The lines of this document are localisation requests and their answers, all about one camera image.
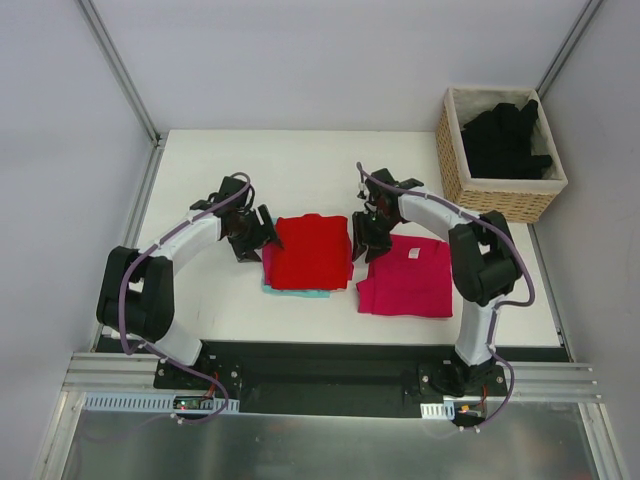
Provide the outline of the teal t shirt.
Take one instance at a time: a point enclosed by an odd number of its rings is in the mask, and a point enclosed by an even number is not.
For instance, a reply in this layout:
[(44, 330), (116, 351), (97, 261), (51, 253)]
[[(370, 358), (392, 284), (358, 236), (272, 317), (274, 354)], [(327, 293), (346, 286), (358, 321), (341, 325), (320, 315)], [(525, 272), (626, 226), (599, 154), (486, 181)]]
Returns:
[(326, 299), (331, 295), (330, 291), (326, 290), (279, 290), (274, 289), (267, 283), (262, 284), (262, 291), (266, 294), (283, 296), (283, 297), (298, 297), (309, 299)]

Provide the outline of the magenta t shirt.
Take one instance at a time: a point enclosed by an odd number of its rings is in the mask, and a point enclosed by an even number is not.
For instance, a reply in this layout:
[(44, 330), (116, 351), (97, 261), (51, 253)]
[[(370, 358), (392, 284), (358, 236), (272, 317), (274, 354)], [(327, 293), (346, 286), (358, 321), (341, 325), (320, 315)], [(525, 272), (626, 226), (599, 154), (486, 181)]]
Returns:
[(449, 245), (426, 237), (393, 235), (391, 251), (369, 264), (356, 285), (358, 312), (445, 319), (453, 315)]

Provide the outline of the red t shirt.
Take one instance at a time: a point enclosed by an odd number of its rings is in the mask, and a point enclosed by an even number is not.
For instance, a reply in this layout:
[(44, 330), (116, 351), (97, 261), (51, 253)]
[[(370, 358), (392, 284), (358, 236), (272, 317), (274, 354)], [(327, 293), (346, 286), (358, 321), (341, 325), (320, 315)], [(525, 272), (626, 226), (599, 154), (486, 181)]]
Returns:
[(351, 275), (348, 221), (317, 213), (279, 218), (276, 232), (282, 248), (271, 257), (270, 286), (277, 290), (336, 291)]

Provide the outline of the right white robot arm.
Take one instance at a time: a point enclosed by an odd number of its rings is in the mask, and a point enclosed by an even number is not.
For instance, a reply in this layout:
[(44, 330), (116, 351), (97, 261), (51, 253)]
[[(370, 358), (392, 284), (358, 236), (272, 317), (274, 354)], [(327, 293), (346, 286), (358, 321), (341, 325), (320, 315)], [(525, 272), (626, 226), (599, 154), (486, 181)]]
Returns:
[(414, 182), (361, 186), (365, 208), (352, 216), (352, 257), (368, 276), (357, 285), (358, 310), (382, 316), (446, 318), (463, 299), (450, 360), (429, 386), (461, 397), (481, 388), (496, 358), (497, 310), (523, 274), (504, 217), (466, 210)]

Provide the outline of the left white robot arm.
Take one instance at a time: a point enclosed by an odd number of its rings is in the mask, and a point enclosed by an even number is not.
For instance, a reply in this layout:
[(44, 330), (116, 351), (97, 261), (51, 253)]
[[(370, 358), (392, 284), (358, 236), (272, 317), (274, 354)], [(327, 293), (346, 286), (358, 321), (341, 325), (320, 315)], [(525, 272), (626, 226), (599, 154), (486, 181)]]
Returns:
[(224, 238), (239, 262), (259, 262), (259, 249), (282, 245), (266, 205), (235, 200), (217, 207), (200, 200), (146, 248), (114, 248), (98, 298), (97, 321), (118, 331), (123, 350), (150, 348), (177, 368), (177, 377), (191, 389), (215, 383), (215, 367), (203, 341), (176, 319), (174, 279), (198, 254)]

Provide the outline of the wicker basket with liner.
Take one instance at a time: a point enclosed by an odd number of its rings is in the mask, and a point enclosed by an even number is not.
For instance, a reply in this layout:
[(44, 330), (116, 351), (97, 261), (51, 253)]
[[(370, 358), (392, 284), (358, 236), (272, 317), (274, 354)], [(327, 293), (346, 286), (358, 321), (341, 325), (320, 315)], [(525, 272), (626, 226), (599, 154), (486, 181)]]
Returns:
[(542, 106), (533, 125), (531, 150), (551, 157), (551, 166), (540, 179), (476, 178), (471, 174), (463, 146), (463, 127), (478, 115), (500, 103), (517, 108), (529, 101), (539, 103), (531, 88), (450, 87), (436, 130), (441, 185), (446, 199), (481, 212), (498, 210), (507, 220), (535, 223), (556, 196), (567, 186), (549, 122)]

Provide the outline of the black clothes in basket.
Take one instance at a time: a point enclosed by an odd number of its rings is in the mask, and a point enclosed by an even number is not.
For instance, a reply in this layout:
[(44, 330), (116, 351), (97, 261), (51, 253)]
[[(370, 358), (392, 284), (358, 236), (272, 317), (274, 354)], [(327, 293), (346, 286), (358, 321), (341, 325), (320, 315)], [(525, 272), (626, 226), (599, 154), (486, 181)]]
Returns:
[(461, 137), (472, 178), (543, 178), (553, 161), (549, 154), (532, 153), (538, 106), (536, 100), (529, 100), (521, 109), (499, 103), (464, 125)]

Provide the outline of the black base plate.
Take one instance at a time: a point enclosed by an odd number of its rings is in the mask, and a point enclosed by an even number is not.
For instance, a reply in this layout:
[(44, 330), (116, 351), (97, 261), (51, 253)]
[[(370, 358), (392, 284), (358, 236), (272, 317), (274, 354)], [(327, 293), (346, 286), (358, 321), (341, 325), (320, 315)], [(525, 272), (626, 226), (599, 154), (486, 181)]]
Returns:
[(208, 341), (196, 370), (244, 413), (416, 418), (445, 396), (500, 399), (501, 365), (465, 367), (450, 346)]

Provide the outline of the aluminium front rail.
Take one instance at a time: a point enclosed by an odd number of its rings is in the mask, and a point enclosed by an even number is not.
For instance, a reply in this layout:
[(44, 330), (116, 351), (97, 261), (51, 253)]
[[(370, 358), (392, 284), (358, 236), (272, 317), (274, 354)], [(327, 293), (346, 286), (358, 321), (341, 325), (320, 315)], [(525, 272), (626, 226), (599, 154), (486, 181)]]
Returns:
[[(158, 364), (150, 354), (75, 353), (62, 390), (65, 392), (115, 392), (176, 394), (176, 389), (153, 386)], [(601, 403), (604, 401), (593, 368), (584, 363), (515, 362), (516, 401)]]

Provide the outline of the left aluminium frame post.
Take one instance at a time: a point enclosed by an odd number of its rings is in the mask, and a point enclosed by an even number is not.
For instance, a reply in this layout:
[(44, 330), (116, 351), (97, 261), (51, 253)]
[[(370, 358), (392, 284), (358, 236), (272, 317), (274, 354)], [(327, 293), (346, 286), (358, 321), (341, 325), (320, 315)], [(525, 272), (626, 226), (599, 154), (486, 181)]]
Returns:
[(134, 117), (151, 144), (157, 146), (160, 143), (161, 134), (136, 88), (95, 2), (91, 0), (76, 0), (75, 4), (86, 22), (125, 100), (129, 104)]

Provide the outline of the aluminium frame post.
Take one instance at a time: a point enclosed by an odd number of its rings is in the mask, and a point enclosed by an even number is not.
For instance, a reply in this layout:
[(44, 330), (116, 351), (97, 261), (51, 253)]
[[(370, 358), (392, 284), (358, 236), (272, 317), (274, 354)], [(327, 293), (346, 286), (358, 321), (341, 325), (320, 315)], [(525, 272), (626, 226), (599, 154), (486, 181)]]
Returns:
[(86, 22), (125, 100), (129, 104), (134, 117), (151, 144), (157, 146), (160, 143), (161, 134), (136, 88), (95, 2), (91, 0), (76, 0), (75, 4)]
[(606, 0), (588, 0), (584, 3), (536, 87), (540, 98), (548, 94), (606, 3)]

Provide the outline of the right aluminium frame post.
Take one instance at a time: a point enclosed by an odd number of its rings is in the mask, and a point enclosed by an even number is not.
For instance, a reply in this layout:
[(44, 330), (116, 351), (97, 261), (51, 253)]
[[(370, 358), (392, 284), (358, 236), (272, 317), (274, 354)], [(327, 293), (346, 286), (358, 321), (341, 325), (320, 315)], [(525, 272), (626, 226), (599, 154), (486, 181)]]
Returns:
[(584, 3), (536, 87), (540, 98), (548, 94), (606, 3), (606, 0), (588, 0)]

